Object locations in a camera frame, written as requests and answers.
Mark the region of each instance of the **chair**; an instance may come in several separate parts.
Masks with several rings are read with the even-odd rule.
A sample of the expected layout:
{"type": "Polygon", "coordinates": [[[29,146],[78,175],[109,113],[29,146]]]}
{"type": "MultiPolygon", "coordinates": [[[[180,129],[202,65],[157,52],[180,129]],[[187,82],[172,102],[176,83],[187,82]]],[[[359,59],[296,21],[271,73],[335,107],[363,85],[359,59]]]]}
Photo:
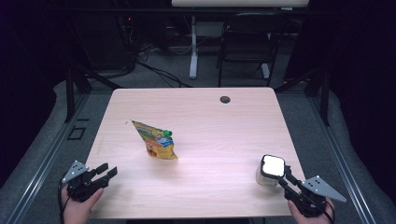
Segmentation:
{"type": "Polygon", "coordinates": [[[217,65],[219,87],[221,80],[227,78],[222,76],[223,62],[257,63],[258,69],[263,63],[271,64],[269,86],[279,41],[288,26],[288,19],[277,14],[238,13],[224,22],[217,65]]]}

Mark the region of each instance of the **wooden table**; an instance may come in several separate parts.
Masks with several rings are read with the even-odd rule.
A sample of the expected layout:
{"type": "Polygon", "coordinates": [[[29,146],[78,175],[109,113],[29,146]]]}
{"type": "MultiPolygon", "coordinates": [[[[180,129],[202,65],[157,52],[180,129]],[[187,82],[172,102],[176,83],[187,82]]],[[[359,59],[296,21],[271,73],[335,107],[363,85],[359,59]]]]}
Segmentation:
{"type": "Polygon", "coordinates": [[[86,164],[108,162],[119,173],[92,217],[289,216],[284,190],[256,182],[264,154],[304,180],[272,89],[116,90],[86,164]],[[131,119],[172,131],[178,160],[151,158],[131,119]]]}

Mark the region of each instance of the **human hand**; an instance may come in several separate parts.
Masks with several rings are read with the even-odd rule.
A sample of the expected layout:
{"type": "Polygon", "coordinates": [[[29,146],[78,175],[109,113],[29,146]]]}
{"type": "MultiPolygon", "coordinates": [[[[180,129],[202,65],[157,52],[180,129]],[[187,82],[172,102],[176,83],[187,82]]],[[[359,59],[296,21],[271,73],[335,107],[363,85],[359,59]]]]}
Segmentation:
{"type": "Polygon", "coordinates": [[[91,214],[91,209],[94,204],[102,197],[104,189],[97,190],[87,201],[84,203],[76,202],[69,199],[67,195],[67,187],[62,189],[62,204],[64,208],[64,224],[85,224],[91,214]]]}
{"type": "MultiPolygon", "coordinates": [[[[332,203],[332,200],[329,198],[326,198],[326,202],[329,204],[326,204],[325,211],[327,212],[327,214],[329,214],[329,216],[331,218],[334,218],[333,217],[334,216],[334,213],[333,213],[334,204],[332,203]]],[[[294,202],[292,202],[291,200],[288,200],[288,206],[289,206],[291,215],[294,217],[294,219],[296,220],[296,222],[298,224],[329,224],[329,223],[331,223],[331,221],[324,214],[320,214],[318,217],[303,216],[300,213],[300,211],[298,210],[298,208],[296,207],[296,205],[294,204],[294,202]]]]}

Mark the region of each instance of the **yellow snack bag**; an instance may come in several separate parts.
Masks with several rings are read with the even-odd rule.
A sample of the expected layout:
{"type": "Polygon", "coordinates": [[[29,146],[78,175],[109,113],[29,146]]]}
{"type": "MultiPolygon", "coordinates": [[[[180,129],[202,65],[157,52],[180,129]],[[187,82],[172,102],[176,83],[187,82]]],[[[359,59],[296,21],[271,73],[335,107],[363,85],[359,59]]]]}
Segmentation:
{"type": "Polygon", "coordinates": [[[173,150],[174,142],[171,131],[157,129],[134,120],[132,120],[132,124],[145,142],[150,157],[167,160],[177,159],[173,150]]]}

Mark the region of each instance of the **small black object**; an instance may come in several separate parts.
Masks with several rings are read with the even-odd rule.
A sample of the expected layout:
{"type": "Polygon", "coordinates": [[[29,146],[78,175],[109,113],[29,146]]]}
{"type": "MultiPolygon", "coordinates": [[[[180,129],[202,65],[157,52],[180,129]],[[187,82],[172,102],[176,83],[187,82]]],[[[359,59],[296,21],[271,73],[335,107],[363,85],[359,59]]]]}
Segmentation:
{"type": "Polygon", "coordinates": [[[75,161],[63,180],[63,182],[67,180],[67,192],[74,201],[82,203],[87,201],[98,189],[106,188],[110,179],[118,173],[117,167],[114,167],[106,175],[92,181],[96,175],[108,169],[108,164],[104,163],[91,171],[88,169],[84,164],[75,161]],[[79,171],[79,174],[70,177],[76,171],[79,171]]]}

